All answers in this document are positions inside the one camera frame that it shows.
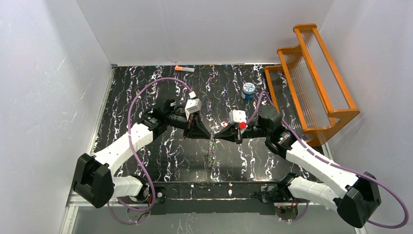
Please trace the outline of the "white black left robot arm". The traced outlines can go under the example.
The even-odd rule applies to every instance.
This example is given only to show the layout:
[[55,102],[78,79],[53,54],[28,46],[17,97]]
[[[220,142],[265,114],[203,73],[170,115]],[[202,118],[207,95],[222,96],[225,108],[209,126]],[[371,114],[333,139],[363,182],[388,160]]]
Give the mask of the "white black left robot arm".
[[182,129],[190,139],[211,138],[200,118],[202,103],[199,98],[189,99],[186,105],[176,105],[167,99],[161,105],[148,109],[119,139],[92,156],[84,153],[76,163],[72,189],[96,208],[111,198],[142,196],[148,179],[138,176],[116,177],[115,172],[131,156],[134,147],[139,150],[162,135],[169,126]]

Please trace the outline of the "round metal key organizer disc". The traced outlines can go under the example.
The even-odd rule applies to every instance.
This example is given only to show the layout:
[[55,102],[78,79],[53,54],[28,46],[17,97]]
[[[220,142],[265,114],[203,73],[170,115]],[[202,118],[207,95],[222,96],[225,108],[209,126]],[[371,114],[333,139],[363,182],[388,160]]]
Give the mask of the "round metal key organizer disc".
[[208,150],[207,150],[207,156],[206,156],[206,166],[208,168],[212,168],[214,165],[214,159],[215,159],[215,139],[213,135],[211,135],[209,142],[208,142]]

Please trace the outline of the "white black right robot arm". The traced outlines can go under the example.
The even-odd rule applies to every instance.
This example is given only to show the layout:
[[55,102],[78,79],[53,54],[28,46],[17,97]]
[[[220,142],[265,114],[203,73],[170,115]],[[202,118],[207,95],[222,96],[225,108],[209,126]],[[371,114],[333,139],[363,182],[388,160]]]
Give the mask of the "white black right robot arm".
[[274,154],[304,168],[318,178],[309,181],[289,173],[278,182],[278,194],[286,198],[303,198],[335,210],[349,225],[362,228],[381,204],[378,186],[362,175],[340,169],[332,160],[315,152],[307,143],[282,125],[282,116],[272,105],[263,105],[258,118],[246,123],[245,112],[229,113],[229,124],[214,135],[237,144],[245,138],[265,138],[265,145]]

